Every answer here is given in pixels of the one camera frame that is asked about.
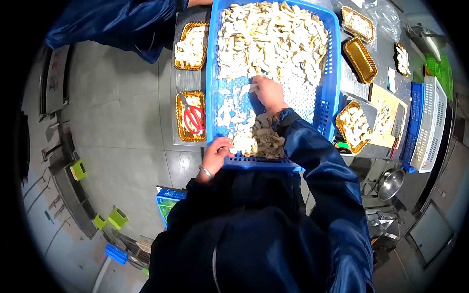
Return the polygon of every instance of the stainless steel table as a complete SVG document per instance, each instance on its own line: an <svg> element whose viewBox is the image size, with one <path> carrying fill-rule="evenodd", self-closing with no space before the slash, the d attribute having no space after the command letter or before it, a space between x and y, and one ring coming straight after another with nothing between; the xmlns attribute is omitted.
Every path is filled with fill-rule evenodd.
<svg viewBox="0 0 469 293"><path fill-rule="evenodd" d="M340 8L341 6L335 6L330 0L310 0L308 2L314 3L316 5L325 7L334 11L341 20ZM366 15L366 12L363 9L358 8L351 0L341 0L343 5L350 6L351 8L363 13ZM179 41L180 33L184 27L189 22L193 21L206 21L210 22L210 12L211 6L202 6L202 7L192 7L183 12L180 12L176 24L176 34L174 36L174 43ZM351 38L351 35L345 33L343 28L340 27L340 40L344 44L347 40ZM420 75L423 78L423 64L424 60L420 55L411 47L411 41L409 37L405 34L405 30L402 29L400 43L407 49L409 53L409 62L410 69L412 74L409 77L404 77L399 73L396 73L395 83L396 83L396 93L395 96L400 98L402 101L407 103L410 106L410 82L415 74ZM395 69L394 62L394 41L384 32L382 28L377 26L377 39L375 40L374 45L367 46L373 60L378 67L378 76L373 81L376 84L379 84L383 88L387 88L387 68L391 67ZM347 91L351 94L355 94L359 97L368 99L370 86L360 83L357 79L357 76L352 71L348 59L344 58L342 52L342 64L341 64L341 73L340 73L340 89ZM176 89L175 86L179 86L181 90L202 90L205 92L205 71L206 67L202 68L199 71L189 71L189 70L178 70L172 67L171 70L171 104L173 109L173 136L175 144L186 144L186 145L199 145L204 146L205 143L184 143L179 140L177 135L177 129L175 125L175 97ZM410 116L410 111L407 111L406 123L403 128L403 133L407 133L408 119ZM402 139L399 142L399 149L396 151L394 160L399 160L399 156L403 149L405 140ZM359 157L365 158L384 158L389 149L377 146L373 144L368 144L365 149L360 152Z"/></svg>

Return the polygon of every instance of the human hand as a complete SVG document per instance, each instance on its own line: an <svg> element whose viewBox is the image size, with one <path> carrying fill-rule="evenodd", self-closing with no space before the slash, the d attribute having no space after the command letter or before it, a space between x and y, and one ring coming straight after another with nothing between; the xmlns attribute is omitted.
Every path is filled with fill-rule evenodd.
<svg viewBox="0 0 469 293"><path fill-rule="evenodd" d="M288 108L283 101L283 88L280 83L260 75L253 77L252 82L257 83L254 91L267 112L278 114L282 109Z"/></svg>
<svg viewBox="0 0 469 293"><path fill-rule="evenodd" d="M187 7L192 7L195 5L210 5L213 3L213 0L189 0Z"/></svg>
<svg viewBox="0 0 469 293"><path fill-rule="evenodd" d="M205 151L204 159L202 160L202 167L207 169L210 174L215 174L222 168L225 157L233 158L235 155L230 153L228 149L234 148L231 144L231 139L227 137L217 137ZM210 178L202 170L196 177L197 182L207 183Z"/></svg>

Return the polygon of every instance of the cutting board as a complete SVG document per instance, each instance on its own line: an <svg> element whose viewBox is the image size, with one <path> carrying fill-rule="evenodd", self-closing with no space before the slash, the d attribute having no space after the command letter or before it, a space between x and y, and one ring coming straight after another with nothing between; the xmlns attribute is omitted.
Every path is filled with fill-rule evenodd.
<svg viewBox="0 0 469 293"><path fill-rule="evenodd" d="M384 146L387 148L391 148L393 146L395 137L391 135L391 132L393 130L392 125L394 125L394 119L396 117L396 112L397 112L397 106L399 104L401 104L404 107L404 124L402 125L401 134L399 135L399 142L401 142L402 132L404 130L406 115L407 115L407 104L402 102L398 97L393 95L390 91L383 89L382 87L380 87L379 85L375 83L372 83L370 86L370 96L368 100L373 106L378 106L378 102L383 101L385 105L389 106L389 112L391 114L391 119L392 119L391 127L388 129L388 131L386 131L382 135L375 136L375 138L372 139L369 143Z"/></svg>

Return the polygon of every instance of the silver bracelet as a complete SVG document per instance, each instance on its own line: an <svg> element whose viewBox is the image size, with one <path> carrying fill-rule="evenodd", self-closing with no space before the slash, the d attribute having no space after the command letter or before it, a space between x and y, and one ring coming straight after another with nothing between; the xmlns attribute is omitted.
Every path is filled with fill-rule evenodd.
<svg viewBox="0 0 469 293"><path fill-rule="evenodd" d="M210 178L210 180L212 180L212 179L213 179L213 175L212 175L212 173L210 173L210 172L209 172L207 169L205 169L205 168L204 168L204 166L202 166L202 165L199 165L199 170L201 170L201 171L204 171L204 172L205 172L205 174L207 174L208 178Z"/></svg>

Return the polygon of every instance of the blue work uniform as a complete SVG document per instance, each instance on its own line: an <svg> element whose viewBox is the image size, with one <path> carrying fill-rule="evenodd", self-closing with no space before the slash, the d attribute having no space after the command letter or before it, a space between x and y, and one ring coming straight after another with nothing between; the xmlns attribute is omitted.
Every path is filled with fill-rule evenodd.
<svg viewBox="0 0 469 293"><path fill-rule="evenodd" d="M222 169L209 184L192 178L153 242L141 293L374 292L357 176L291 108L280 112L279 133L287 157L306 170L311 215L297 173Z"/></svg>
<svg viewBox="0 0 469 293"><path fill-rule="evenodd" d="M48 31L52 49L92 40L155 63L173 42L176 12L189 0L71 0Z"/></svg>

